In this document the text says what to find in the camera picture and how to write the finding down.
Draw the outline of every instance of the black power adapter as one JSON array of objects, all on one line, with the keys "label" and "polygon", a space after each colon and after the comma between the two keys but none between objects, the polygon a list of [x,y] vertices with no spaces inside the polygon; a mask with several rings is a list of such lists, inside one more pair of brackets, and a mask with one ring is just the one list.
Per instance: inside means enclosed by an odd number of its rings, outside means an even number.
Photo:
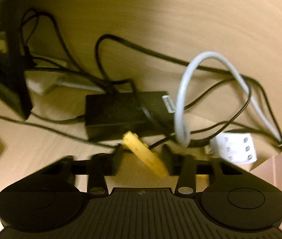
[{"label": "black power adapter", "polygon": [[[166,91],[138,92],[150,114],[172,133],[174,104]],[[86,96],[85,125],[90,141],[122,139],[131,131],[139,137],[162,134],[141,109],[132,92]]]}]

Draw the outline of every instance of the thick white cable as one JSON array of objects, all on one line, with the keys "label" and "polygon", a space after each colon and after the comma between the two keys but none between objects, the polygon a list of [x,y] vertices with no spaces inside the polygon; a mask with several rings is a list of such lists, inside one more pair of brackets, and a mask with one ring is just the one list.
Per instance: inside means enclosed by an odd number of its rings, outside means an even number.
[{"label": "thick white cable", "polygon": [[[187,128],[187,125],[185,123],[185,120],[183,118],[184,113],[184,104],[185,104],[185,98],[186,98],[186,92],[188,89],[188,85],[191,81],[192,75],[196,68],[199,66],[202,61],[206,59],[216,59],[220,61],[224,66],[228,68],[228,70],[232,73],[234,78],[237,80],[237,82],[240,84],[240,86],[243,88],[246,95],[248,95],[248,86],[245,82],[245,80],[242,78],[242,76],[239,74],[239,72],[236,70],[236,68],[231,64],[230,61],[228,61],[224,56],[217,52],[212,51],[206,51],[201,54],[199,54],[197,57],[195,57],[187,66],[185,73],[182,76],[178,95],[176,98],[176,110],[174,113],[174,130],[177,141],[183,146],[187,147],[190,143],[190,131]],[[266,116],[263,114],[262,110],[260,109],[257,101],[252,97],[251,103],[255,109],[255,111],[258,113],[262,121],[264,122],[265,126],[268,128],[268,130],[278,139],[281,140],[281,137],[279,135],[278,130],[276,127],[273,126],[273,124],[266,118]]]}]

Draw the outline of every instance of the white label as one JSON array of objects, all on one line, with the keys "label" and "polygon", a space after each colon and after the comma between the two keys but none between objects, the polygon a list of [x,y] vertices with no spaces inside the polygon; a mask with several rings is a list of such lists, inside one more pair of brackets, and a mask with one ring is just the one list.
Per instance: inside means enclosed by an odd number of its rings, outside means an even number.
[{"label": "white label", "polygon": [[165,104],[165,107],[169,113],[174,113],[175,112],[175,105],[174,102],[172,101],[170,95],[163,95],[162,96],[163,102]]}]

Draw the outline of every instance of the yellow block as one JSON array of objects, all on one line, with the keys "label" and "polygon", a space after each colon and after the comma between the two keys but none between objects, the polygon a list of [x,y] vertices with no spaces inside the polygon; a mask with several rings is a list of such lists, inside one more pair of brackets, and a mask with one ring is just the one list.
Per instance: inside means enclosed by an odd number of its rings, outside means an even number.
[{"label": "yellow block", "polygon": [[142,143],[136,134],[131,131],[123,135],[123,143],[141,159],[157,176],[165,177],[168,175],[167,169],[162,161]]}]

